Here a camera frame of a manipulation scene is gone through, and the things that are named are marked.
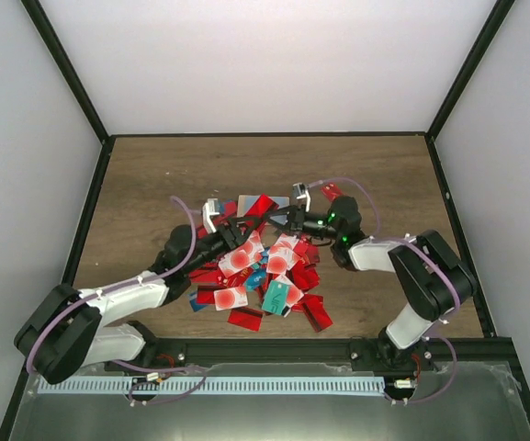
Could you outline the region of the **beige leather card holder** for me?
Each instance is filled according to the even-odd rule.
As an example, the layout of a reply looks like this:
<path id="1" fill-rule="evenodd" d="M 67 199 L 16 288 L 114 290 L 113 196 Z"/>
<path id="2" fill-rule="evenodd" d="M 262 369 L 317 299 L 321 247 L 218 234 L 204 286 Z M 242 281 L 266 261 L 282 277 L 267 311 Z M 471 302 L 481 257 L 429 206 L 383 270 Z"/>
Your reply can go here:
<path id="1" fill-rule="evenodd" d="M 237 202 L 237 216 L 260 216 L 270 210 L 281 209 L 288 205 L 289 197 L 240 195 Z"/>

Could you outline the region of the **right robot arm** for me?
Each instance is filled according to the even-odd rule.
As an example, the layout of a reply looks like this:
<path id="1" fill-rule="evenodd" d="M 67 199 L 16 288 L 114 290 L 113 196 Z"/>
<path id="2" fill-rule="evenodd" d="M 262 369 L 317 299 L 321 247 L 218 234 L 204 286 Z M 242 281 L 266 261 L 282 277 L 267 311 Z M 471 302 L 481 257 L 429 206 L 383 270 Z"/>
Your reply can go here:
<path id="1" fill-rule="evenodd" d="M 396 275 L 406 304 L 378 336 L 376 354 L 385 368 L 403 368 L 413 347 L 477 291 L 475 276 L 439 232 L 378 240 L 361 229 L 362 215 L 352 197 L 335 198 L 325 214 L 290 205 L 267 212 L 264 219 L 283 233 L 330 241 L 341 268 Z"/>

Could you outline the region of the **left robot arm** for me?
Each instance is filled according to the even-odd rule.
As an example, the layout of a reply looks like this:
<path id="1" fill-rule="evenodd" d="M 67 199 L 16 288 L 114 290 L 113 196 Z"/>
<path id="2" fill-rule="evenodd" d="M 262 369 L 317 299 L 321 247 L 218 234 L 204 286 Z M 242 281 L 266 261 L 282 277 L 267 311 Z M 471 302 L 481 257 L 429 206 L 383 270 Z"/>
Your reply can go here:
<path id="1" fill-rule="evenodd" d="M 14 339 L 27 372 L 58 384 L 96 363 L 151 369 L 159 351 L 151 333 L 117 322 L 177 300 L 190 287 L 192 272 L 240 249 L 261 224 L 256 216 L 231 217 L 204 236 L 194 225 L 178 225 L 153 264 L 135 277 L 81 290 L 66 283 L 54 287 Z"/>

